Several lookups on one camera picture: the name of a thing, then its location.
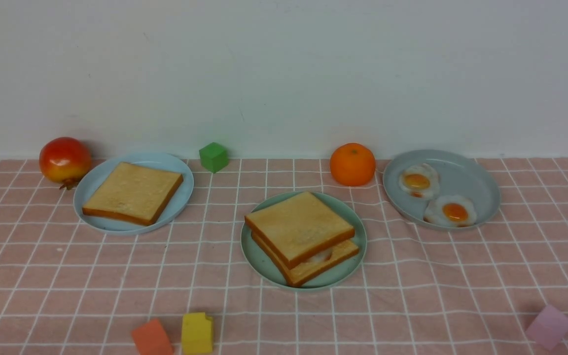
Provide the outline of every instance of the gray plate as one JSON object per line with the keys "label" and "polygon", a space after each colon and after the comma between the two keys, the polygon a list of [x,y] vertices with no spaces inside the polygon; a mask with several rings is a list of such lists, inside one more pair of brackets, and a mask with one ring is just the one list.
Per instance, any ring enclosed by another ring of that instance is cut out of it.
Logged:
{"label": "gray plate", "polygon": [[[440,227],[422,220],[428,200],[413,197],[398,186],[404,169],[426,163],[440,175],[440,195],[463,195],[475,205],[477,221],[471,227]],[[498,212],[501,193],[492,175],[475,160],[442,150],[413,150],[393,159],[383,173],[383,185],[390,203],[415,224],[438,231],[466,231],[490,220]]]}
{"label": "gray plate", "polygon": [[[282,202],[289,199],[302,191],[282,193],[262,202],[255,207],[253,211],[258,211],[265,209],[271,205]],[[367,237],[365,236],[365,227],[363,227],[363,222],[356,215],[348,205],[344,204],[340,200],[337,200],[333,196],[326,195],[324,193],[313,192],[313,194],[320,199],[325,205],[330,207],[332,211],[341,216],[344,220],[348,221],[354,226],[355,235],[352,237],[352,242],[358,246],[358,254],[352,256],[348,260],[341,262],[339,265],[326,270],[322,274],[318,275],[312,280],[301,287],[290,287],[286,285],[286,280],[284,276],[275,266],[275,264],[269,259],[268,256],[262,251],[262,249],[255,244],[255,241],[251,238],[251,230],[247,224],[243,225],[243,231],[241,236],[241,247],[243,248],[243,254],[247,259],[251,267],[258,272],[262,277],[271,281],[274,285],[282,288],[288,288],[290,290],[323,290],[325,288],[333,287],[338,285],[349,276],[354,274],[354,272],[360,267],[363,258],[365,258],[365,250],[367,249]]]}

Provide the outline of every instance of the yellow block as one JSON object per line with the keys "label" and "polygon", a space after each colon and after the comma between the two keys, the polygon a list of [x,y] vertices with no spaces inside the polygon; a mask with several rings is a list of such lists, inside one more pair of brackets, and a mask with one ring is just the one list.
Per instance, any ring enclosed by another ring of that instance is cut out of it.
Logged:
{"label": "yellow block", "polygon": [[205,313],[183,315],[181,347],[184,354],[205,354],[214,351],[214,321]]}

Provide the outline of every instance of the green cube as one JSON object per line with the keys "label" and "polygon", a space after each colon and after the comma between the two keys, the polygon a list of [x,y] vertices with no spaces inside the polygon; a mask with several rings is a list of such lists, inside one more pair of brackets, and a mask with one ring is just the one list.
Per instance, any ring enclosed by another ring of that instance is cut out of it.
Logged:
{"label": "green cube", "polygon": [[201,165],[212,173],[217,173],[229,164],[227,149],[218,143],[210,143],[199,150]]}

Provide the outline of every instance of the pink checkered tablecloth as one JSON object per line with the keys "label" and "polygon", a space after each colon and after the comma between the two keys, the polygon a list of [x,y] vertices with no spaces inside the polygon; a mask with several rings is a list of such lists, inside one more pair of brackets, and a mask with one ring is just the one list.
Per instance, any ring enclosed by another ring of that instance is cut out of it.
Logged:
{"label": "pink checkered tablecloth", "polygon": [[[232,160],[171,224],[106,236],[72,208],[73,191],[36,160],[0,161],[0,355],[134,355],[151,317],[180,353],[185,312],[214,316],[222,355],[542,355],[523,331],[547,303],[568,316],[568,158],[492,159],[502,213],[449,234],[405,222],[381,173],[339,187],[326,160]],[[386,161],[379,161],[379,171]],[[369,249],[345,283],[273,287],[241,252],[243,216],[294,189],[322,191],[363,219]],[[568,354],[568,334],[553,352]]]}

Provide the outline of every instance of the sandwich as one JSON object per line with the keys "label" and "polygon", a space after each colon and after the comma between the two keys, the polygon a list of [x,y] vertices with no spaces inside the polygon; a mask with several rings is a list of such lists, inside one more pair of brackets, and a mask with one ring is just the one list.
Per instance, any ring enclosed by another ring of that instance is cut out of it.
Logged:
{"label": "sandwich", "polygon": [[181,173],[120,162],[83,205],[83,214],[152,225],[182,182]]}
{"label": "sandwich", "polygon": [[291,287],[358,254],[354,227],[306,191],[245,216],[251,237]]}

